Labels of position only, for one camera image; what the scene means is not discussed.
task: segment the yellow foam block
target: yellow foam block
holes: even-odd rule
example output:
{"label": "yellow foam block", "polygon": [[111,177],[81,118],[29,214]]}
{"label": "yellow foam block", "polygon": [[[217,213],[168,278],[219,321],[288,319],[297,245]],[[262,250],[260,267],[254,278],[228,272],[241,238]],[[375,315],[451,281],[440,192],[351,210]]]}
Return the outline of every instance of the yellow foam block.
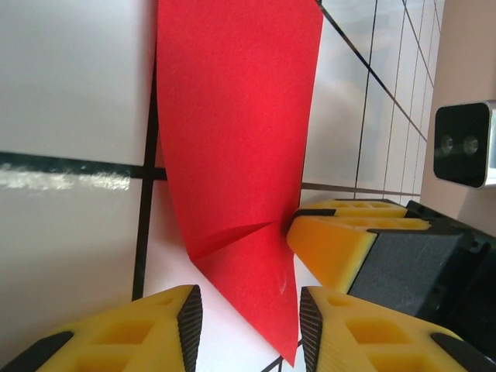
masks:
{"label": "yellow foam block", "polygon": [[[58,329],[74,336],[39,372],[171,372],[186,368],[184,352],[198,352],[201,328],[201,297],[198,286],[185,285],[140,299],[128,305]],[[187,314],[181,309],[188,307]],[[184,322],[183,339],[180,335]],[[192,341],[183,350],[181,345]]]}
{"label": "yellow foam block", "polygon": [[421,219],[302,215],[291,224],[288,245],[321,285],[347,293],[377,237],[368,229],[428,228]]}
{"label": "yellow foam block", "polygon": [[401,218],[405,217],[406,208],[381,200],[328,200],[310,205],[301,209],[334,209],[336,217],[377,217]]}
{"label": "yellow foam block", "polygon": [[307,371],[466,371],[430,336],[454,333],[328,288],[302,289],[300,320]]}

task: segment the camera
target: camera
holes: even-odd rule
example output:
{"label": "camera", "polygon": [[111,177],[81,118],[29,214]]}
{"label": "camera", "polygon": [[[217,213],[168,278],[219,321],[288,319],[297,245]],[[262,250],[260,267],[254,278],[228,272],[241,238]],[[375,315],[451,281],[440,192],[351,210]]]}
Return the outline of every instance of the camera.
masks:
{"label": "camera", "polygon": [[496,101],[437,110],[434,174],[470,188],[496,186]]}

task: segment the tile wall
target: tile wall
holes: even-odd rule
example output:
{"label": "tile wall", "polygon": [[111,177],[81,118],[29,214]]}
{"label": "tile wall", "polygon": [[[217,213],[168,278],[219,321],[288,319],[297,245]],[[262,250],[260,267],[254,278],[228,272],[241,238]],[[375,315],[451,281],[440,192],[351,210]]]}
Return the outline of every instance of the tile wall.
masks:
{"label": "tile wall", "polygon": [[[301,201],[418,200],[443,1],[321,6]],[[153,14],[143,0],[0,4],[0,366],[63,322],[197,283],[199,372],[304,371],[301,347],[292,369],[184,251],[150,104]]]}

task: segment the red paper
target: red paper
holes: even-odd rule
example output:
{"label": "red paper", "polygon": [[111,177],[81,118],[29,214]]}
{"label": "red paper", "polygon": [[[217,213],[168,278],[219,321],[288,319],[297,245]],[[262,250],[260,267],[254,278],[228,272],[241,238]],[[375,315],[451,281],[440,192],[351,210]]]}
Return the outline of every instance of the red paper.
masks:
{"label": "red paper", "polygon": [[157,97],[191,260],[290,363],[293,254],[322,31],[312,0],[160,0]]}

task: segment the black rubber tip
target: black rubber tip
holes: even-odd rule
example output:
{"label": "black rubber tip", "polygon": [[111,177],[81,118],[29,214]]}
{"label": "black rubber tip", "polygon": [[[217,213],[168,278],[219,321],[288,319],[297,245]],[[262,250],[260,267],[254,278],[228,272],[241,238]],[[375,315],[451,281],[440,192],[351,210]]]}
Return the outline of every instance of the black rubber tip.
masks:
{"label": "black rubber tip", "polygon": [[444,333],[433,333],[431,338],[468,372],[496,372],[496,363],[469,343]]}
{"label": "black rubber tip", "polygon": [[322,337],[322,313],[308,288],[301,289],[300,327],[307,372],[316,372]]}
{"label": "black rubber tip", "polygon": [[7,363],[0,372],[36,372],[57,351],[59,351],[72,336],[74,336],[72,332],[66,331],[40,339],[20,353],[10,363]]}
{"label": "black rubber tip", "polygon": [[297,217],[300,217],[302,215],[320,215],[320,216],[323,216],[323,217],[332,217],[336,214],[336,210],[335,209],[330,209],[330,208],[321,208],[321,209],[298,209],[294,215],[293,215],[293,218],[297,218]]}
{"label": "black rubber tip", "polygon": [[177,315],[179,339],[181,341],[184,370],[186,372],[196,371],[196,360],[198,358],[198,346],[200,345],[203,320],[201,299],[202,293],[200,292],[200,287],[195,285]]}

